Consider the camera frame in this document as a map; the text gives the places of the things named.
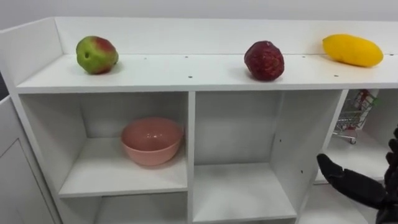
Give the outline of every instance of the bowl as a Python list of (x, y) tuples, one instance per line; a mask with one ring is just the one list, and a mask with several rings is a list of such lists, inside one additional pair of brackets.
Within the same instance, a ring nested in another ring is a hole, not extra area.
[(180, 126), (165, 118), (144, 118), (123, 129), (124, 150), (136, 163), (156, 166), (177, 153), (183, 136)]

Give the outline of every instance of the green and red apple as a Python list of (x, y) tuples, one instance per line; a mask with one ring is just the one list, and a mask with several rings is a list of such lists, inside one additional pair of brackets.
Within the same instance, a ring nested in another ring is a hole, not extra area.
[(76, 46), (77, 62), (92, 75), (108, 73), (119, 60), (112, 43), (104, 38), (88, 36)]

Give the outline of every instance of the shelf top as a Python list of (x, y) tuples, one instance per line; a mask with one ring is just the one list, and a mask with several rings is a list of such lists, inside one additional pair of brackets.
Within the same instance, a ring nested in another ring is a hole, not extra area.
[(397, 88), (398, 56), (374, 68), (333, 62), (325, 55), (284, 55), (274, 82), (251, 78), (243, 55), (121, 55), (109, 74), (88, 75), (76, 55), (63, 55), (17, 86), (18, 93), (247, 91)]

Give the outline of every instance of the white cabinet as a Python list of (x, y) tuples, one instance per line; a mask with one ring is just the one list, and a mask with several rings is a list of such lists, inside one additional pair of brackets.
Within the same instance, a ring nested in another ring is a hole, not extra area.
[(10, 97), (0, 102), (0, 131), (0, 223), (59, 223)]

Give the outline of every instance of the white shelving unit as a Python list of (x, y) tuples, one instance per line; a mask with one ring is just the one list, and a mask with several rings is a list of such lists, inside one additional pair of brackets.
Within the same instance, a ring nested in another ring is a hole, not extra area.
[[(316, 222), (317, 211), (360, 221), (359, 213), (369, 219), (363, 208), (337, 209), (347, 203), (325, 186), (311, 191), (315, 156), (326, 151), (380, 178), (398, 120), (397, 26), (56, 17), (0, 31), (0, 70), (64, 224), (294, 224)], [(378, 43), (383, 62), (329, 60), (322, 38), (344, 32)], [(87, 35), (118, 49), (110, 74), (87, 75), (76, 63)], [(243, 62), (264, 39), (285, 58), (284, 74), (269, 83), (253, 80)], [(359, 88), (380, 89), (381, 103), (351, 146), (331, 135), (349, 90)], [(136, 165), (119, 142), (126, 125), (147, 116), (185, 130), (178, 155), (158, 167)], [(308, 194), (316, 196), (303, 212)]]

